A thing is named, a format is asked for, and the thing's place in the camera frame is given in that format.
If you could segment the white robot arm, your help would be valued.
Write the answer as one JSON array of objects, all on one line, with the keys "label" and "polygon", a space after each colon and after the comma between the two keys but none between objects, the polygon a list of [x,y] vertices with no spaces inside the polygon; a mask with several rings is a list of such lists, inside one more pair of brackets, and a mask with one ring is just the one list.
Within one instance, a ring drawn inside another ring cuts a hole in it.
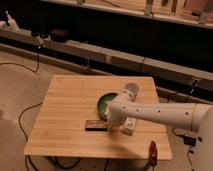
[{"label": "white robot arm", "polygon": [[108,103],[110,128],[120,127],[126,118],[136,118],[185,129],[198,134],[194,171],[213,171],[213,105],[200,103],[135,102],[139,86],[127,83]]}]

